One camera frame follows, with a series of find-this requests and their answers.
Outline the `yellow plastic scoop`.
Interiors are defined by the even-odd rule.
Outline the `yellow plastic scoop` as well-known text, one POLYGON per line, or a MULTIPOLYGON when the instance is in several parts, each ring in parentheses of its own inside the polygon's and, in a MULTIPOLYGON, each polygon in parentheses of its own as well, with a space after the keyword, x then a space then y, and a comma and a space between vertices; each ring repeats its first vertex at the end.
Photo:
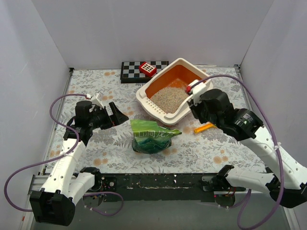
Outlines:
POLYGON ((208 122, 208 123, 206 123, 205 125, 203 125, 201 127, 195 128, 194 129, 194 133, 198 134, 200 132, 206 131, 206 130, 211 129, 211 128, 216 128, 216 126, 213 125, 212 123, 208 122))

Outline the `green litter bag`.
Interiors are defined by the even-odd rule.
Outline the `green litter bag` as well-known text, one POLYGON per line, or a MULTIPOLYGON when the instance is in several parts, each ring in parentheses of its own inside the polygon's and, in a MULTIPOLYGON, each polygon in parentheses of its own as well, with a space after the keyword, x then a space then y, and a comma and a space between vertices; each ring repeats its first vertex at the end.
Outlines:
POLYGON ((154 121, 133 119, 130 125, 133 132, 132 148, 144 154, 156 154, 169 148, 172 138, 182 134, 177 129, 158 126, 154 121))

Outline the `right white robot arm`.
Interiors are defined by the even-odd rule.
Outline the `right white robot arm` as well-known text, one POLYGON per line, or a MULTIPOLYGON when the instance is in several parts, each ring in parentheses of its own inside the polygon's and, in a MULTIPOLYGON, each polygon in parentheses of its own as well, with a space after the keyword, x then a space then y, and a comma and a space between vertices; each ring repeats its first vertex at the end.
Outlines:
POLYGON ((307 201, 306 167, 274 144, 257 115, 245 108, 234 108, 227 94, 219 89, 197 92, 187 88, 187 92, 191 96, 188 105, 196 119, 214 124, 253 151, 270 169, 270 172, 256 173, 226 165, 207 183, 212 190, 249 188, 269 194, 276 201, 283 188, 281 206, 294 208, 307 201))

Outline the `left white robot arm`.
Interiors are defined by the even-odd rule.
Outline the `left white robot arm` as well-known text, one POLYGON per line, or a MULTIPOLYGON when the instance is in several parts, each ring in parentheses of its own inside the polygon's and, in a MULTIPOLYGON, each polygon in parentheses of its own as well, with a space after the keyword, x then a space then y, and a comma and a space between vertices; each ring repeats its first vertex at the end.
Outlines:
POLYGON ((35 220, 40 223, 68 226, 71 224, 76 204, 92 191, 102 190, 102 175, 95 167, 83 168, 72 179, 75 167, 95 129, 109 129, 123 124, 129 118, 113 102, 109 103, 112 115, 99 100, 80 101, 75 106, 75 116, 67 123, 63 137, 61 159, 57 160, 48 179, 39 191, 30 195, 35 220))

